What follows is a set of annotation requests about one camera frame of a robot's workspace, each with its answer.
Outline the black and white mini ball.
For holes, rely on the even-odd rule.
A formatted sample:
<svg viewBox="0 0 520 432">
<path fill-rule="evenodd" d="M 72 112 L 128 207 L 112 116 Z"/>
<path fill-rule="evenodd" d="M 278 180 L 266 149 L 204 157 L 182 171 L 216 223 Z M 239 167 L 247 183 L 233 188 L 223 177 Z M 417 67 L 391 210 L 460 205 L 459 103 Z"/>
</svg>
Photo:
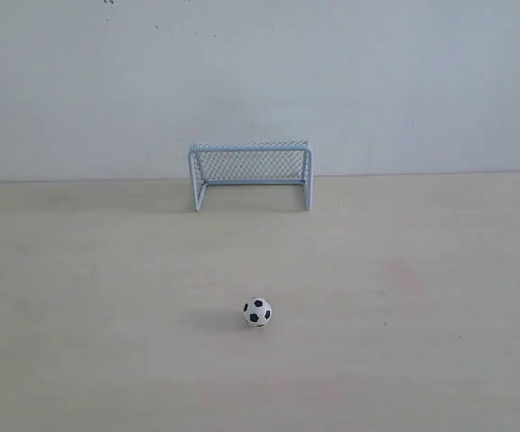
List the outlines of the black and white mini ball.
<svg viewBox="0 0 520 432">
<path fill-rule="evenodd" d="M 251 327 L 263 327 L 272 318 L 273 309 L 264 297 L 252 297 L 243 306 L 243 317 Z"/>
</svg>

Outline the small light blue goal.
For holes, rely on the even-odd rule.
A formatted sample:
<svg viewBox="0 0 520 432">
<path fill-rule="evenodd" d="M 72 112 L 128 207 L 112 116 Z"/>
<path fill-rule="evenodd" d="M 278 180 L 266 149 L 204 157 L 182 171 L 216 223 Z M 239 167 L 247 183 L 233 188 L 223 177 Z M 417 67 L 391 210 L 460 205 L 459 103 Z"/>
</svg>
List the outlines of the small light blue goal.
<svg viewBox="0 0 520 432">
<path fill-rule="evenodd" d="M 193 207 L 213 186 L 294 185 L 306 210 L 313 201 L 313 150 L 305 139 L 243 144 L 193 143 L 188 149 Z"/>
</svg>

